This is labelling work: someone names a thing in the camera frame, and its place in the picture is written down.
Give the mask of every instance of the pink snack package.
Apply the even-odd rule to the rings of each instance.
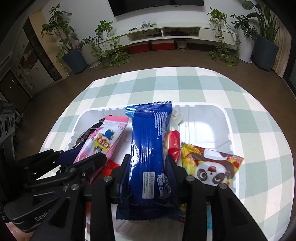
[[[127,116],[106,116],[103,124],[87,138],[74,163],[98,152],[109,160],[127,124]]]

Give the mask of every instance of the white tv cabinet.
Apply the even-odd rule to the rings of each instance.
[[[182,31],[184,35],[171,36],[170,33],[174,31]],[[235,49],[234,40],[236,40],[236,33],[231,33],[226,29],[222,29],[225,43],[232,49]],[[114,35],[119,36],[117,43],[119,45],[127,46],[130,44],[161,40],[161,39],[199,39],[202,43],[215,45],[218,42],[219,36],[215,34],[209,23],[160,23],[154,27],[138,28],[132,31],[125,30]],[[102,49],[110,50],[113,48],[114,42],[107,39],[102,40],[100,47]]]

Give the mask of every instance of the beige curtain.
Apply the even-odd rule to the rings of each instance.
[[[272,69],[276,72],[278,76],[282,78],[287,67],[292,38],[279,18],[277,18],[276,21],[276,28],[277,27],[279,27],[279,30],[274,43],[279,46],[279,51],[276,55],[276,59],[274,61]]]

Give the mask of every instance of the green and white tablecloth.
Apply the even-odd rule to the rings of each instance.
[[[244,157],[239,169],[239,199],[268,240],[279,240],[287,229],[294,196],[290,148],[267,110],[239,85],[215,71],[168,67],[96,80],[65,109],[41,151],[65,150],[75,122],[86,109],[156,101],[209,102],[226,110],[235,154]]]

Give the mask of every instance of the black television screen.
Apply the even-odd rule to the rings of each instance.
[[[147,7],[164,5],[204,6],[203,0],[108,0],[114,16]]]

